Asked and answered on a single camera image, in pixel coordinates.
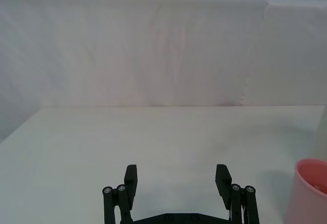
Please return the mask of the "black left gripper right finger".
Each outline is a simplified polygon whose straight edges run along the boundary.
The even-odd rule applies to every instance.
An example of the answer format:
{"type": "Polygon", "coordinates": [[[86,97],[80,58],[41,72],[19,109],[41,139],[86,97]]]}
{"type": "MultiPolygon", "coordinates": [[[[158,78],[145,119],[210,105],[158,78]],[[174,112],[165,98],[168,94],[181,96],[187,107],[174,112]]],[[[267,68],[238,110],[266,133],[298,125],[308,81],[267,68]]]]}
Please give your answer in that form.
{"type": "Polygon", "coordinates": [[[224,164],[216,167],[215,183],[224,206],[229,211],[227,223],[259,224],[256,189],[253,186],[242,188],[232,183],[231,175],[224,164]]]}

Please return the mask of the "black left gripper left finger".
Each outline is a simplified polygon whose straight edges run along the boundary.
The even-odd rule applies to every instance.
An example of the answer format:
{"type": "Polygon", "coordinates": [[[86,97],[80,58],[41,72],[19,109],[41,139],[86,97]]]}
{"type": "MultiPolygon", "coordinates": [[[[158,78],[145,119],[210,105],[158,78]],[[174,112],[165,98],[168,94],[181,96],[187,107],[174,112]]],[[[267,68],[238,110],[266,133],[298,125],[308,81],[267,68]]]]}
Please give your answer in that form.
{"type": "Polygon", "coordinates": [[[104,223],[116,223],[114,209],[120,209],[121,223],[133,223],[131,213],[137,188],[137,167],[135,164],[126,168],[124,183],[117,188],[104,187],[104,223]]]}

